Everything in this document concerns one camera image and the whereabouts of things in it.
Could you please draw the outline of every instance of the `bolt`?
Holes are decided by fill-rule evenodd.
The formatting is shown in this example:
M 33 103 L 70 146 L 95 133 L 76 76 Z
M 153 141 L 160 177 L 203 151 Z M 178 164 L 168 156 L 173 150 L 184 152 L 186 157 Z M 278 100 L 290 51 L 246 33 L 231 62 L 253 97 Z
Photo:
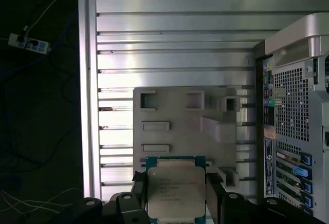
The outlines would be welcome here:
M 230 195 L 228 195 L 230 198 L 233 198 L 233 199 L 237 199 L 238 198 L 238 196 L 237 196 L 237 194 L 230 194 Z
M 88 205 L 88 206 L 90 206 L 90 205 L 94 205 L 94 204 L 95 204 L 94 201 L 89 201 L 89 202 L 86 203 L 86 205 Z
M 274 199 L 269 199 L 267 202 L 268 202 L 270 205 L 277 205 L 277 204 L 278 204 L 278 202 L 275 201 Z

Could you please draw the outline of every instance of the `dark background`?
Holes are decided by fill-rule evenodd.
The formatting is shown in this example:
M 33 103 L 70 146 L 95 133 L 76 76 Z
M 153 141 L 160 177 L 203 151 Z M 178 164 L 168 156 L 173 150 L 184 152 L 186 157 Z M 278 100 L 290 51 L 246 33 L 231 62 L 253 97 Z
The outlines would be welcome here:
M 1 1 L 0 38 L 8 38 L 10 33 L 21 33 L 36 7 L 40 6 L 32 22 L 53 0 Z M 20 200 L 47 201 L 66 189 L 83 189 L 77 8 L 77 0 L 58 0 L 31 30 L 30 37 L 54 45 L 69 18 L 74 16 L 62 44 L 38 63 L 24 67 L 42 54 L 0 41 L 0 190 Z M 14 154 L 41 164 L 27 162 Z M 67 204 L 80 197 L 82 193 L 73 190 L 54 202 Z M 9 221 L 8 217 L 19 216 L 14 209 L 1 212 L 7 207 L 0 195 L 1 223 Z M 22 212 L 33 210 L 22 204 L 16 207 Z M 52 215 L 46 210 L 36 210 L 30 213 L 27 223 L 43 223 Z

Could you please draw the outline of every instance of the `sticker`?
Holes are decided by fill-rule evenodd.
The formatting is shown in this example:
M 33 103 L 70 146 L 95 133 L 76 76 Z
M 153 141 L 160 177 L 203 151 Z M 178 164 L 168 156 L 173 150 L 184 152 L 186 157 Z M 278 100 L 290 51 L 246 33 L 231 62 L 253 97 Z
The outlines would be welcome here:
M 264 128 L 264 137 L 275 139 L 276 138 L 276 130 L 274 128 Z
M 273 140 L 264 138 L 264 192 L 265 197 L 273 195 Z
M 268 71 L 271 71 L 271 70 L 272 70 L 272 63 L 267 63 L 267 65 L 266 65 L 266 69 L 267 69 Z

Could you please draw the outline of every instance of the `cable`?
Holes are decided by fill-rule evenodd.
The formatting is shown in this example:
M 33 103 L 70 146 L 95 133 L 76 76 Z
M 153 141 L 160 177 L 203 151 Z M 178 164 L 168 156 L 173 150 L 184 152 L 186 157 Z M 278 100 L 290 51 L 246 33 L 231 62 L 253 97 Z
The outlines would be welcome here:
M 51 204 L 51 205 L 61 206 L 61 207 L 71 206 L 72 204 L 58 204 L 58 203 L 52 203 L 52 202 L 51 202 L 51 201 L 53 201 L 55 198 L 58 198 L 60 195 L 66 193 L 66 192 L 68 192 L 68 191 L 71 191 L 71 190 L 77 190 L 77 191 L 82 192 L 82 190 L 79 189 L 79 188 L 70 188 L 70 189 L 67 189 L 67 190 L 65 190 L 65 191 L 62 191 L 61 193 L 59 193 L 58 195 L 56 195 L 55 197 L 51 198 L 51 199 L 48 200 L 48 201 L 34 201 L 34 200 L 24 200 L 24 201 L 21 201 L 21 200 L 15 198 L 15 197 L 9 195 L 7 192 L 5 192 L 5 191 L 1 191 L 0 193 L 5 193 L 8 197 L 10 197 L 10 198 L 12 198 L 12 199 L 14 199 L 14 200 L 16 200 L 16 201 L 18 201 L 18 202 L 15 203 L 15 204 L 10 204 L 10 203 L 5 199 L 5 197 L 4 197 L 4 195 L 3 195 L 5 201 L 10 205 L 10 207 L 9 207 L 9 208 L 6 208 L 6 209 L 4 209 L 4 210 L 0 210 L 0 212 L 7 211 L 7 210 L 9 210 L 9 209 L 11 209 L 11 208 L 14 208 L 14 209 L 15 209 L 14 206 L 16 206 L 16 205 L 18 205 L 18 204 L 21 204 L 21 203 L 24 204 L 24 205 L 26 205 L 26 206 L 36 207 L 36 209 L 34 209 L 34 210 L 32 210 L 32 211 L 25 212 L 25 213 L 31 213 L 31 212 L 33 212 L 33 211 L 35 211 L 35 210 L 37 210 L 37 209 L 44 209 L 42 206 L 44 206 L 44 205 L 46 205 L 46 204 Z M 28 204 L 28 203 L 26 203 L 26 202 L 43 203 L 43 205 L 41 205 L 41 206 L 34 206 L 34 205 Z
M 37 210 L 37 209 L 43 209 L 43 210 L 52 211 L 52 212 L 54 212 L 54 213 L 56 213 L 56 214 L 59 214 L 59 213 L 60 213 L 59 211 L 56 211 L 56 210 L 53 210 L 53 209 L 45 208 L 45 207 L 42 207 L 42 206 L 35 206 L 35 205 L 28 204 L 28 203 L 24 203 L 24 204 L 27 205 L 27 206 L 30 206 L 30 207 L 34 207 L 35 209 L 34 209 L 34 210 L 31 210 L 31 211 L 27 211 L 27 212 L 21 212 L 20 210 L 18 210 L 18 209 L 16 209 L 16 208 L 14 207 L 15 204 L 11 204 L 10 202 L 8 202 L 8 200 L 7 200 L 6 197 L 3 195 L 3 193 L 7 194 L 7 196 L 9 196 L 9 197 L 11 197 L 11 196 L 10 196 L 8 193 L 4 192 L 4 191 L 0 192 L 0 194 L 1 194 L 2 197 L 4 198 L 5 202 L 6 202 L 7 204 L 10 205 L 10 208 L 8 208 L 8 209 L 14 208 L 14 209 L 15 209 L 17 212 L 19 212 L 20 214 L 23 214 L 23 215 L 24 215 L 24 214 L 28 214 L 28 213 L 30 213 L 30 212 L 32 212 L 32 211 Z
M 69 83 L 69 81 L 70 81 L 72 78 L 74 78 L 74 76 L 69 76 L 69 77 L 64 81 L 64 83 L 62 84 L 62 87 L 61 87 L 61 96 L 62 96 L 62 98 L 63 98 L 66 102 L 68 102 L 68 103 L 70 103 L 70 104 L 78 104 L 78 102 L 75 102 L 75 101 L 71 101 L 71 100 L 69 100 L 69 99 L 65 96 L 65 92 L 64 92 L 64 90 L 65 90 L 65 86 Z
M 28 30 L 26 31 L 25 37 L 28 37 L 29 32 L 31 31 L 31 29 L 40 21 L 40 19 L 43 17 L 43 15 L 45 15 L 45 13 L 48 11 L 48 9 L 58 0 L 54 0 L 52 3 L 50 3 L 50 5 L 43 11 L 43 13 L 40 15 L 40 17 L 37 19 L 36 22 L 34 22 L 33 25 L 31 25 Z
M 36 47 L 36 46 L 39 44 L 39 42 L 36 41 L 36 40 L 29 40 L 29 41 L 24 45 L 24 48 L 23 48 L 23 49 L 26 49 L 26 47 L 27 47 L 27 45 L 28 45 L 29 43 L 31 43 L 32 46 L 34 46 L 34 47 Z
M 7 209 L 5 209 L 5 210 L 3 210 L 3 211 L 0 211 L 0 212 L 4 212 L 4 211 L 7 211 L 7 210 L 13 208 L 14 210 L 16 210 L 17 212 L 19 212 L 20 214 L 23 214 L 21 211 L 19 211 L 18 209 L 16 209 L 16 208 L 14 207 L 14 205 L 12 205 L 10 202 L 8 202 L 8 200 L 5 198 L 5 196 L 3 195 L 2 192 L 0 192 L 0 194 L 2 195 L 4 201 L 10 206 L 9 208 L 7 208 Z
M 55 153 L 56 153 L 56 151 L 57 151 L 57 149 L 58 149 L 58 147 L 59 147 L 59 145 L 64 141 L 64 139 L 66 138 L 66 136 L 68 136 L 75 128 L 77 127 L 77 125 L 75 125 L 75 126 L 73 126 L 71 129 L 69 129 L 58 141 L 57 141 L 57 143 L 56 143 L 56 145 L 55 145 L 55 147 L 54 147 L 54 149 L 53 149 L 53 151 L 51 152 L 51 154 L 50 154 L 50 156 L 47 158 L 47 160 L 45 160 L 41 165 L 38 165 L 38 166 L 36 166 L 35 168 L 33 168 L 33 169 L 28 169 L 28 170 L 10 170 L 10 172 L 11 173 L 29 173 L 29 172 L 33 172 L 33 171 L 36 171 L 36 170 L 38 170 L 38 169 L 40 169 L 40 168 L 42 168 L 42 167 L 44 167 L 46 164 L 48 164 L 51 160 L 52 160 L 52 158 L 53 158 L 53 156 L 55 155 Z
M 47 58 L 52 52 L 54 52 L 55 50 L 57 50 L 58 47 L 60 46 L 61 42 L 62 42 L 63 39 L 65 38 L 65 35 L 66 35 L 67 30 L 68 30 L 68 28 L 69 28 L 69 25 L 71 24 L 72 20 L 75 18 L 76 15 L 77 15 L 77 12 L 75 11 L 75 12 L 73 13 L 73 15 L 72 15 L 72 16 L 69 18 L 69 20 L 67 21 L 67 23 L 66 23 L 66 25 L 65 25 L 65 28 L 64 28 L 64 30 L 63 30 L 63 34 L 62 34 L 61 37 L 55 42 L 55 44 L 54 44 L 54 46 L 53 46 L 53 48 L 52 48 L 52 50 L 51 50 L 50 52 L 48 52 L 47 54 L 45 54 L 45 55 L 43 55 L 43 56 L 37 58 L 36 60 L 34 60 L 34 61 L 32 61 L 32 62 L 29 62 L 29 63 L 25 64 L 24 66 L 18 67 L 18 68 L 16 68 L 16 69 L 13 69 L 13 70 L 8 71 L 8 72 L 5 72 L 4 74 L 0 75 L 0 79 L 3 78 L 3 77 L 5 77 L 5 76 L 7 76 L 7 75 L 13 74 L 13 73 L 15 73 L 15 72 L 17 72 L 17 71 L 19 71 L 19 70 L 22 70 L 22 69 L 24 69 L 24 68 L 26 68 L 26 67 L 28 67 L 28 66 L 34 65 L 34 64 L 36 64 L 36 63 L 38 63 L 38 62 L 40 62 L 40 61 L 46 59 L 46 58 Z
M 25 28 L 28 28 L 31 24 L 31 21 L 33 19 L 33 16 L 36 14 L 36 12 L 44 5 L 47 3 L 48 0 L 43 0 L 43 2 L 41 2 L 38 6 L 35 7 L 35 9 L 33 10 L 33 12 L 31 13 L 29 19 L 26 22 L 26 26 Z

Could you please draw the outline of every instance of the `black cable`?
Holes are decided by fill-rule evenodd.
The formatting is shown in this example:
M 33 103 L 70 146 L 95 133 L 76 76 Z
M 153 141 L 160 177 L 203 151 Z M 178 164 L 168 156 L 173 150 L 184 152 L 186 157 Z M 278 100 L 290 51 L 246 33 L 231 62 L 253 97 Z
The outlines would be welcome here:
M 69 76 L 73 76 L 73 77 L 75 77 L 75 75 L 74 75 L 73 73 L 71 73 L 71 72 L 69 72 L 69 71 L 66 71 L 66 70 L 60 68 L 59 66 L 57 66 L 57 65 L 54 63 L 54 61 L 53 61 L 52 59 L 53 59 L 53 58 L 52 58 L 51 55 L 50 55 L 50 56 L 49 56 L 49 62 L 50 62 L 50 65 L 51 65 L 55 70 L 57 70 L 57 71 L 60 72 L 60 73 L 63 73 L 63 74 L 66 74 L 66 75 L 69 75 Z
M 40 8 L 42 8 L 45 4 L 47 4 L 47 2 L 48 2 L 48 0 L 43 0 L 43 1 L 42 1 L 39 5 L 37 5 L 37 6 L 35 7 L 35 9 L 32 11 L 30 17 L 28 18 L 28 20 L 27 20 L 27 22 L 26 22 L 26 26 L 25 26 L 25 28 L 24 28 L 24 30 L 23 30 L 22 33 L 21 33 L 21 36 L 22 36 L 22 37 L 25 36 L 25 33 L 26 33 L 26 31 L 27 31 L 27 28 L 31 25 L 31 23 L 32 23 L 32 19 L 33 19 L 34 15 L 38 12 L 38 10 L 39 10 Z
M 71 80 L 72 78 L 74 78 L 74 76 L 69 76 L 69 77 L 64 81 L 64 83 L 62 84 L 62 87 L 61 87 L 61 96 L 62 96 L 62 98 L 63 98 L 66 102 L 68 102 L 68 103 L 70 103 L 70 104 L 78 104 L 78 102 L 71 101 L 71 100 L 69 100 L 69 99 L 65 96 L 65 87 L 66 87 L 66 85 L 70 82 L 70 80 Z
M 47 158 L 47 160 L 45 160 L 44 162 L 42 162 L 39 166 L 33 168 L 33 169 L 28 169 L 28 170 L 9 170 L 9 172 L 11 173 L 29 173 L 29 172 L 33 172 L 36 171 L 42 167 L 44 167 L 45 165 L 47 165 L 52 158 L 54 157 L 54 155 L 56 154 L 58 147 L 61 145 L 61 143 L 64 141 L 64 139 L 77 127 L 78 125 L 73 126 L 71 129 L 69 129 L 56 143 L 53 151 L 51 152 L 50 156 Z
M 24 48 L 23 48 L 23 49 L 26 49 L 26 47 L 27 47 L 27 45 L 28 45 L 29 43 L 31 43 L 34 47 L 36 47 L 36 46 L 39 44 L 39 42 L 36 41 L 36 40 L 29 40 L 29 41 L 24 45 Z

